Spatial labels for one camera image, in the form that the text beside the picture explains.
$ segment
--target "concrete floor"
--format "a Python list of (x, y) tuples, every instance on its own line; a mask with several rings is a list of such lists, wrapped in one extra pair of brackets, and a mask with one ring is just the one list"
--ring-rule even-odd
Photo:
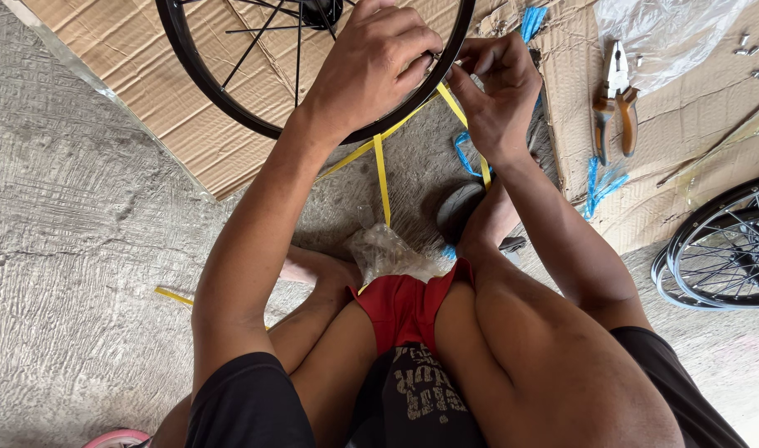
[[(386, 143), (394, 229), (432, 257), (442, 245), (434, 198), (466, 178), (450, 147), (459, 130), (448, 107), (433, 103)], [(544, 161), (552, 171), (547, 153)], [(0, 446), (155, 431), (189, 391), (192, 334), (190, 309), (153, 288), (193, 295), (237, 199), (200, 200), (126, 113), (0, 5)], [(315, 186), (294, 242), (346, 256), (342, 242), (359, 228), (363, 203), (380, 209), (371, 157)], [(624, 256), (648, 317), (709, 401), (759, 447), (759, 311), (665, 303), (648, 279), (660, 247)], [(521, 257), (551, 284), (530, 247)], [(267, 324), (307, 291), (279, 282)]]

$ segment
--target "orange handle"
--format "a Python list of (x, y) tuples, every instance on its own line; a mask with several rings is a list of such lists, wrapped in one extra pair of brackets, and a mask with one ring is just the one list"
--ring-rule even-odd
[(637, 92), (639, 89), (629, 87), (618, 95), (620, 115), (623, 117), (623, 155), (633, 156), (633, 148), (637, 146)]
[(611, 133), (609, 122), (614, 115), (614, 100), (612, 98), (598, 98), (598, 102), (592, 106), (592, 110), (595, 111), (595, 148), (598, 148), (598, 157), (605, 167), (609, 165), (606, 154)]

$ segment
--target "red shorts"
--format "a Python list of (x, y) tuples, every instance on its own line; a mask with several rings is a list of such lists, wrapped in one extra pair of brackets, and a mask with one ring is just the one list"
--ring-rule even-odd
[(372, 320), (377, 354), (406, 342), (421, 342), (437, 358), (434, 317), (455, 280), (474, 285), (468, 260), (458, 258), (449, 273), (427, 283), (409, 275), (386, 275), (372, 281), (360, 295), (350, 287), (355, 300)]

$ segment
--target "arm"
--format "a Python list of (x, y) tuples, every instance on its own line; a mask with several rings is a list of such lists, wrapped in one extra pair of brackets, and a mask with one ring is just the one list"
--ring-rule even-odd
[(227, 361), (254, 351), (274, 354), (263, 313), (317, 172), (349, 133), (391, 110), (421, 81), (432, 62), (422, 53), (441, 51), (440, 36), (418, 13), (392, 4), (363, 0), (355, 6), (307, 97), (219, 234), (192, 312), (192, 399)]
[[(565, 298), (606, 329), (650, 329), (623, 261), (554, 188), (526, 148), (526, 129), (542, 79), (521, 36), (466, 39), (452, 66), (451, 90), (468, 118), (476, 148), (513, 199), (546, 270)], [(470, 73), (484, 83), (484, 92)]]

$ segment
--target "cardboard box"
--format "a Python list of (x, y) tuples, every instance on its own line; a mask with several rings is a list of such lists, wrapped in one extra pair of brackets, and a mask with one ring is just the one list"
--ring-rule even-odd
[[(235, 122), (199, 91), (166, 39), (154, 0), (2, 1), (79, 76), (132, 112), (186, 169), (202, 195), (223, 199), (255, 178), (275, 141)], [(502, 4), (477, 0), (472, 29)], [(293, 2), (287, 5), (296, 9)], [(444, 41), (448, 39), (457, 0), (406, 0), (398, 5), (416, 8)], [(185, 8), (199, 54), (220, 83), (255, 35), (225, 31), (260, 28), (271, 12), (228, 0), (192, 2)], [(351, 10), (345, 4), (337, 29)], [(296, 20), (275, 16), (272, 26), (284, 25), (296, 25)], [(302, 40), (304, 97), (333, 39), (326, 31), (304, 29)], [(266, 32), (227, 86), (248, 110), (279, 126), (294, 108), (296, 44), (294, 30)]]
[[(586, 198), (588, 160), (594, 153), (592, 104), (602, 86), (603, 52), (592, 1), (552, 5), (545, 27), (530, 43), (541, 51), (544, 100), (562, 191), (572, 203)], [(759, 176), (759, 136), (723, 150), (691, 175), (656, 184), (702, 156), (759, 109), (755, 56), (733, 55), (744, 31), (759, 44), (759, 1), (748, 6), (699, 66), (637, 102), (639, 135), (630, 180), (606, 197), (591, 224), (619, 253), (668, 239), (703, 200)], [(614, 118), (611, 159), (623, 159), (623, 127)]]

